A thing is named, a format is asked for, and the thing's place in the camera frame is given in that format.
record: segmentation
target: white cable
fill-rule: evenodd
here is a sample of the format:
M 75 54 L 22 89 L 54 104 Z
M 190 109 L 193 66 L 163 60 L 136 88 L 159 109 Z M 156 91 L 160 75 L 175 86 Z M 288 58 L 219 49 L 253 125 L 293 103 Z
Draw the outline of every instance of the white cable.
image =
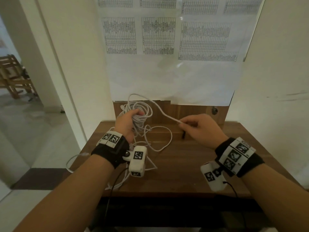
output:
M 142 96 L 142 95 L 139 95 L 139 94 L 130 94 L 130 95 L 129 95 L 129 98 L 128 98 L 128 103 L 125 104 L 125 105 L 121 105 L 121 106 L 120 106 L 120 108 L 122 109 L 122 112 L 118 115 L 118 117 L 119 117 L 119 116 L 122 116 L 123 114 L 125 114 L 125 113 L 128 112 L 129 110 L 134 110 L 134 109 L 137 109 L 137 108 L 138 108 L 140 111 L 144 112 L 144 115 L 142 115 L 142 116 L 140 116 L 140 115 L 133 115 L 133 117 L 132 117 L 132 120 L 133 120 L 133 129 L 134 129 L 135 135 L 134 135 L 134 143 L 130 145 L 130 151 L 132 151 L 132 150 L 134 149 L 134 147 L 137 146 L 138 143 L 145 143 L 145 144 L 146 144 L 145 147 L 146 147 L 146 146 L 149 146 L 149 147 L 150 147 L 153 151 L 155 151 L 155 152 L 160 152 L 160 151 L 162 151 L 164 148 L 166 148 L 166 147 L 172 142 L 172 139 L 173 139 L 172 131 L 171 131 L 169 128 L 164 127 L 164 126 L 154 126 L 154 127 L 151 127 L 150 125 L 146 125 L 146 126 L 144 127 L 144 123 L 145 123 L 145 121 L 147 120 L 147 118 L 152 117 L 152 115 L 153 115 L 152 108 L 151 108 L 151 106 L 149 106 L 147 103 L 142 102 L 142 101 L 130 101 L 130 97 L 131 97 L 132 95 L 137 95 L 137 96 L 143 97 L 143 98 L 145 98 L 145 99 L 151 101 L 152 103 L 154 103 L 154 104 L 159 108 L 159 110 L 161 111 L 161 113 L 162 113 L 164 116 L 166 116 L 166 117 L 168 117 L 168 118 L 170 118 L 170 119 L 176 121 L 177 123 L 182 123 L 182 122 L 179 121 L 179 120 L 177 120 L 177 119 L 175 119 L 175 118 L 173 118 L 173 117 L 170 117 L 170 116 L 167 115 L 167 114 L 165 114 L 158 104 L 156 104 L 156 103 L 155 103 L 154 101 L 152 101 L 151 99 L 146 98 L 146 97 L 144 97 L 144 96 Z M 146 137 L 146 133 L 148 133 L 149 131 L 152 131 L 153 128 L 165 128 L 165 129 L 168 129 L 169 132 L 171 133 L 171 139 L 170 139 L 170 141 L 168 142 L 167 145 L 165 145 L 165 146 L 164 146 L 163 148 L 161 148 L 160 150 L 154 149 L 154 148 L 151 146 L 151 144 L 148 142 L 147 137 Z M 136 141 L 136 137 L 137 137 L 137 136 L 144 137 L 144 138 L 145 138 L 145 141 L 138 141 L 138 142 L 137 142 L 137 141 Z M 69 163 L 70 160 L 72 160 L 74 157 L 79 156 L 79 155 L 75 155 L 75 156 L 71 157 L 71 158 L 68 160 L 68 162 L 66 163 L 66 169 L 67 169 L 69 172 L 73 173 L 73 171 L 70 170 L 70 169 L 68 168 L 68 163 Z M 152 169 L 158 169 L 158 167 L 152 162 L 152 160 L 151 160 L 148 156 L 147 156 L 147 160 L 149 160 L 150 163 L 151 163 L 154 167 L 153 167 L 153 168 L 149 168 L 149 169 L 145 169 L 145 171 L 149 171 L 149 170 L 152 170 Z M 128 170 L 126 170 L 126 171 L 125 171 L 125 176 L 124 176 L 124 178 L 122 179 L 122 181 L 121 181 L 120 183 L 118 183 L 118 184 L 116 184 L 116 185 L 114 186 L 114 189 L 118 189 L 119 187 L 121 187 L 122 184 L 128 179 L 129 176 L 130 176 L 130 174 L 128 173 Z M 108 183 L 108 184 L 107 184 L 107 187 L 105 188 L 105 190 L 110 190 L 110 189 L 112 189 L 112 186 Z

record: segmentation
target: wooden desk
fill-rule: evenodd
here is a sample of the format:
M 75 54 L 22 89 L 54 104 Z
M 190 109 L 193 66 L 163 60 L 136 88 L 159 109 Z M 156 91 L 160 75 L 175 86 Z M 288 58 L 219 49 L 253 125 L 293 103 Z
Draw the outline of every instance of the wooden desk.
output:
M 101 122 L 88 140 L 82 152 L 90 153 L 98 140 L 107 132 L 114 122 Z M 129 177 L 119 190 L 113 192 L 116 197 L 214 197 L 216 194 L 235 196 L 233 190 L 226 186 L 224 191 L 214 193 L 209 188 L 205 178 L 200 172 L 200 166 L 215 159 L 214 151 L 207 149 L 186 136 L 181 139 L 182 131 L 177 125 L 166 125 L 173 133 L 172 143 L 160 153 L 148 149 L 148 155 L 158 167 L 157 170 L 147 171 L 142 178 Z M 256 148 L 257 153 L 264 159 L 265 163 L 275 169 L 286 178 L 297 181 L 288 173 L 284 167 L 240 124 L 237 122 L 226 122 L 222 127 L 224 133 L 229 137 L 242 137 L 246 142 Z M 167 129 L 154 129 L 147 135 L 156 149 L 166 145 L 170 134 Z M 87 158 L 79 156 L 71 166 L 77 169 Z M 125 167 L 119 166 L 110 183 L 112 184 L 118 173 Z M 250 198 L 250 192 L 243 182 L 237 177 L 228 177 L 226 180 L 233 185 L 239 197 Z M 110 191 L 105 191 L 103 196 L 108 196 Z

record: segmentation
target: white paper sheet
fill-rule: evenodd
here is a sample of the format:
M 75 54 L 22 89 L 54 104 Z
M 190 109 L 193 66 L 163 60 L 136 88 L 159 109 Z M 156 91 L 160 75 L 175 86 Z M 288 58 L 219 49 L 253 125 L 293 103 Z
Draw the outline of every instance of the white paper sheet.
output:
M 114 101 L 227 106 L 263 0 L 95 0 Z

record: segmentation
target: hand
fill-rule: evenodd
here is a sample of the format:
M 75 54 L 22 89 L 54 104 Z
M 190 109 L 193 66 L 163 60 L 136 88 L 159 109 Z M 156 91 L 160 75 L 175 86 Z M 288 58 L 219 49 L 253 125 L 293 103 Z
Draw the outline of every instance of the hand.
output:
M 129 143 L 132 143 L 134 140 L 133 129 L 133 115 L 144 115 L 139 109 L 129 110 L 127 113 L 116 119 L 114 131 L 121 133 Z
M 186 131 L 200 144 L 213 150 L 228 140 L 228 137 L 209 115 L 191 115 L 182 118 L 180 121 L 184 123 L 179 124 L 182 130 Z

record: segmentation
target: baseboard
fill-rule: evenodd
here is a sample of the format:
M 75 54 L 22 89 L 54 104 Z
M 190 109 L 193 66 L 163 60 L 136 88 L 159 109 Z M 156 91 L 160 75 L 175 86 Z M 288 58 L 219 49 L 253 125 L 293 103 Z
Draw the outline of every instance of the baseboard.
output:
M 62 107 L 55 106 L 55 107 L 44 107 L 44 112 L 45 113 L 60 113 L 62 110 Z

